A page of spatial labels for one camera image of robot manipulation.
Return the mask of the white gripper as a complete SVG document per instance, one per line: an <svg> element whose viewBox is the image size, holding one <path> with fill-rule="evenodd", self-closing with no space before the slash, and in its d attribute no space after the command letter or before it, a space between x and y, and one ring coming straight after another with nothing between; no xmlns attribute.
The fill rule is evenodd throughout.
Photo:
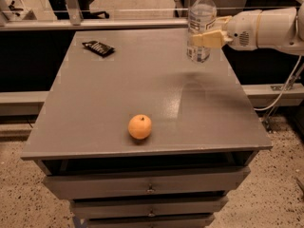
<svg viewBox="0 0 304 228"><path fill-rule="evenodd" d="M261 10L256 9L243 11L233 17L218 17L215 22L216 30L192 35L190 42L196 47L222 48L229 43L235 50L255 50L260 14Z"/></svg>

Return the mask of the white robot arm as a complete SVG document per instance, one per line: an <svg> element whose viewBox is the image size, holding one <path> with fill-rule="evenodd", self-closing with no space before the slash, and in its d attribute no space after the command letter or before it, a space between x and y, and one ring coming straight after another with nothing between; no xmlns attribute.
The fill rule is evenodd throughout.
<svg viewBox="0 0 304 228"><path fill-rule="evenodd" d="M213 27L190 36L197 47L252 51L271 48L304 55L304 18L300 9L246 10L234 16L219 17Z"/></svg>

